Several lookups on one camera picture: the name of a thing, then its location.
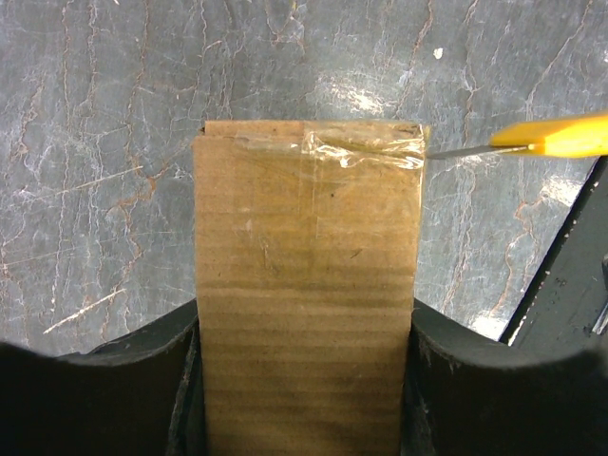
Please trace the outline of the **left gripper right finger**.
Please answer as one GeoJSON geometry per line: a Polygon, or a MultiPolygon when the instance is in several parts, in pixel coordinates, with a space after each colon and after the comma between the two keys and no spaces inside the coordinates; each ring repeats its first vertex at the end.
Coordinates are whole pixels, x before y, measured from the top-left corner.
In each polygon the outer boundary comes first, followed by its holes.
{"type": "Polygon", "coordinates": [[[604,455],[607,337],[542,354],[412,313],[404,455],[604,455]]]}

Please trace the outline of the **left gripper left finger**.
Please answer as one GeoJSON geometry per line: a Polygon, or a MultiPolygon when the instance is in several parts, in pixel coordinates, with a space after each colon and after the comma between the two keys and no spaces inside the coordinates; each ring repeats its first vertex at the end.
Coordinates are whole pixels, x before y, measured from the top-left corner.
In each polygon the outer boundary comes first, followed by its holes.
{"type": "Polygon", "coordinates": [[[4,455],[204,455],[197,304],[89,353],[1,345],[4,455]]]}

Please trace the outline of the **brown cardboard express box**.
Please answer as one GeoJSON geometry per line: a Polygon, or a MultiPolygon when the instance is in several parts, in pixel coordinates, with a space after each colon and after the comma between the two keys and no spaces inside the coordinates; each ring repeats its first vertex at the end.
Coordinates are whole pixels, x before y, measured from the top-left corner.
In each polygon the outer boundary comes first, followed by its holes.
{"type": "Polygon", "coordinates": [[[397,455],[428,129],[209,121],[193,143],[212,455],[397,455]]]}

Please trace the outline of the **yellow utility knife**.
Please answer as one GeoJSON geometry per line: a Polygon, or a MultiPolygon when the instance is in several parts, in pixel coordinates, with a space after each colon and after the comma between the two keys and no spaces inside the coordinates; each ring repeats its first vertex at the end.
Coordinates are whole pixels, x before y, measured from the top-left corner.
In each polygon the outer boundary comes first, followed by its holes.
{"type": "Polygon", "coordinates": [[[607,155],[607,111],[559,119],[514,123],[493,134],[488,144],[431,152],[429,160],[488,153],[565,159],[607,155]]]}

